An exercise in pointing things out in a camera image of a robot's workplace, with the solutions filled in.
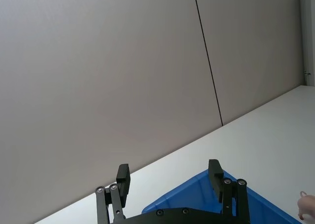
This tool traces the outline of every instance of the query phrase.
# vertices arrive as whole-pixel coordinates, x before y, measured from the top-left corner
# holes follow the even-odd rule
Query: white tabletop
[[[315,194],[315,87],[300,86],[132,173],[126,217],[206,170],[208,159],[298,220],[299,192]],[[96,224],[95,194],[37,222],[55,223]]]

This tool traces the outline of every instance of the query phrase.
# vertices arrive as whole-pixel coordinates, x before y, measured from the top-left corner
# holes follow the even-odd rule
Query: black vertical line
[[[208,63],[209,63],[209,68],[210,68],[210,73],[211,73],[211,78],[212,78],[212,82],[213,82],[213,88],[215,89],[215,94],[216,94],[216,99],[217,99],[217,104],[218,104],[218,109],[219,109],[219,114],[220,114],[221,125],[223,126],[222,115],[221,115],[221,110],[220,110],[220,105],[219,105],[219,100],[218,100],[218,95],[217,95],[215,80],[213,79],[213,74],[212,74],[212,69],[211,69],[211,64],[210,64],[210,59],[209,59],[209,54],[208,54],[208,48],[207,48],[207,43],[206,43],[205,34],[204,34],[204,32],[203,32],[202,22],[201,22],[201,18],[200,18],[200,12],[199,12],[199,7],[198,7],[198,2],[197,2],[197,0],[195,0],[195,1],[196,1],[197,11],[198,11],[198,16],[199,16],[199,21],[200,21],[200,26],[201,26],[203,41],[204,41],[204,43],[205,43],[205,48],[206,48],[206,52],[207,52],[207,58],[208,58]]]

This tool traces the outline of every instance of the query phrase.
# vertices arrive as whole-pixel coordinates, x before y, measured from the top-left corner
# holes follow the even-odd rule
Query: gray wall
[[[224,122],[302,82],[297,0],[198,4]],[[0,0],[1,223],[220,126],[195,0]]]
[[[223,123],[303,83],[299,0],[198,0]]]

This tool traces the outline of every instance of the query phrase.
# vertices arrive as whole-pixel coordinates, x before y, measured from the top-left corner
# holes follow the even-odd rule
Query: screw
[[[184,208],[183,209],[183,214],[188,214],[189,213],[189,210],[187,208]]]
[[[231,180],[225,179],[225,180],[224,180],[224,183],[226,183],[226,184],[231,184]]]
[[[163,216],[163,214],[164,214],[163,210],[161,210],[161,209],[157,210],[157,215],[159,217]]]
[[[111,189],[111,190],[117,189],[117,185],[112,185],[112,186],[110,187],[110,189]]]
[[[245,185],[245,181],[243,181],[243,180],[240,180],[240,181],[238,181],[238,183],[240,184],[240,185]]]

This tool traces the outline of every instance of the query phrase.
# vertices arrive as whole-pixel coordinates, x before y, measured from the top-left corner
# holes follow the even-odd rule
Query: blue plastic container
[[[224,176],[236,181],[236,179],[227,172],[224,172]],[[252,224],[300,224],[299,221],[251,189],[247,188],[247,193]],[[221,204],[218,202],[212,189],[208,177],[208,170],[201,172],[166,193],[143,209],[142,213],[148,213],[157,209],[183,207],[215,213],[220,212]],[[235,215],[235,201],[233,201],[233,208],[233,215]]]

